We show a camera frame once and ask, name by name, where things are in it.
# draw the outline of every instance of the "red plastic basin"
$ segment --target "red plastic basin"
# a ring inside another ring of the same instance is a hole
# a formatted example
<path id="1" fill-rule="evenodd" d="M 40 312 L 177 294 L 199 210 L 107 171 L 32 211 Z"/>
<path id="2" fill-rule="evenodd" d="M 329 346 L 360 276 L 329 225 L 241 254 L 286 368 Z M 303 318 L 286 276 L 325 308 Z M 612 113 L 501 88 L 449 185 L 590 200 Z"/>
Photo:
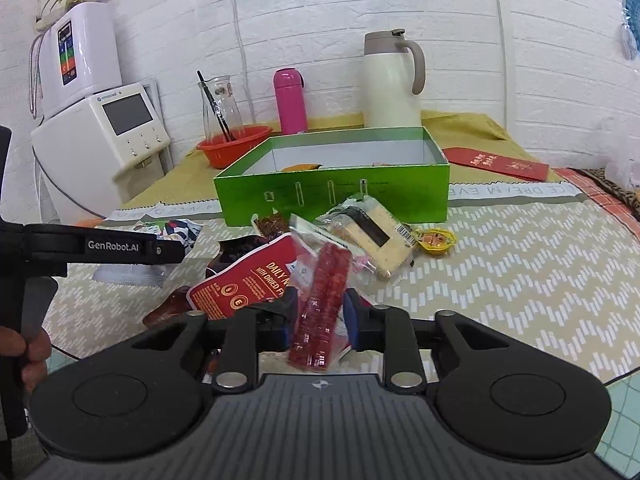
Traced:
<path id="1" fill-rule="evenodd" d="M 209 165 L 217 170 L 224 170 L 241 156 L 263 142 L 273 128 L 270 126 L 245 126 L 242 139 L 225 142 L 222 136 L 199 142 L 196 148 L 209 159 Z"/>

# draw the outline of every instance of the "human hand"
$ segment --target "human hand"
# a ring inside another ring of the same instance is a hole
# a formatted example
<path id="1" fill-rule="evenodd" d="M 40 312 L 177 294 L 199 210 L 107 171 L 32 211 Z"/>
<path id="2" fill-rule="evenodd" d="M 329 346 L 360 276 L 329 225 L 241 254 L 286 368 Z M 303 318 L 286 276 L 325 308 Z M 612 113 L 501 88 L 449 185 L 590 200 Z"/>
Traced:
<path id="1" fill-rule="evenodd" d="M 20 334 L 0 326 L 0 355 L 20 357 L 25 355 L 28 364 L 22 369 L 22 382 L 28 393 L 47 377 L 46 359 L 51 356 L 51 339 L 43 328 L 36 339 L 27 344 Z"/>

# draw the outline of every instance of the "cream thermal jug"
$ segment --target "cream thermal jug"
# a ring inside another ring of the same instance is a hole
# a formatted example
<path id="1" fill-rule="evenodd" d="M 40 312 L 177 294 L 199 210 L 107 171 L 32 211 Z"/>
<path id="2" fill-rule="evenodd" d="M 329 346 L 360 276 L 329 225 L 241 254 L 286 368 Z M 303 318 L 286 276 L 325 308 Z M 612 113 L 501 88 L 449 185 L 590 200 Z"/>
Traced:
<path id="1" fill-rule="evenodd" d="M 363 70 L 365 127 L 421 125 L 424 54 L 415 41 L 404 38 L 403 28 L 365 35 Z"/>

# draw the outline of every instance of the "blue fan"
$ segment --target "blue fan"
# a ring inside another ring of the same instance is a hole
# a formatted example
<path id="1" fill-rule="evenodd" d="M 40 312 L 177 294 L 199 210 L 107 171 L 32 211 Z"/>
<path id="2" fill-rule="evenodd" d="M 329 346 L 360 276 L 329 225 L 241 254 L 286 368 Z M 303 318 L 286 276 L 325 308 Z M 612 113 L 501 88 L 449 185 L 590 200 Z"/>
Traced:
<path id="1" fill-rule="evenodd" d="M 622 0 L 622 12 L 625 17 L 623 43 L 627 57 L 633 59 L 640 45 L 640 0 Z"/>

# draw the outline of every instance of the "green box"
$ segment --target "green box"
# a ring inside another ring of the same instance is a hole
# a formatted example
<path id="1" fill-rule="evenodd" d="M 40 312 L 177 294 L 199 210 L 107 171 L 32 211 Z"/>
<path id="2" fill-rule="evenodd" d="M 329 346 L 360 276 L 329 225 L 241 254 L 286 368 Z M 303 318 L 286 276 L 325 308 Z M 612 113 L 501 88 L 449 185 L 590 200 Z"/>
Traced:
<path id="1" fill-rule="evenodd" d="M 322 166 L 280 172 L 295 164 Z M 421 126 L 334 130 L 270 137 L 214 184 L 229 226 L 249 225 L 253 214 L 274 209 L 313 220 L 358 192 L 377 198 L 402 222 L 444 222 L 449 163 Z"/>

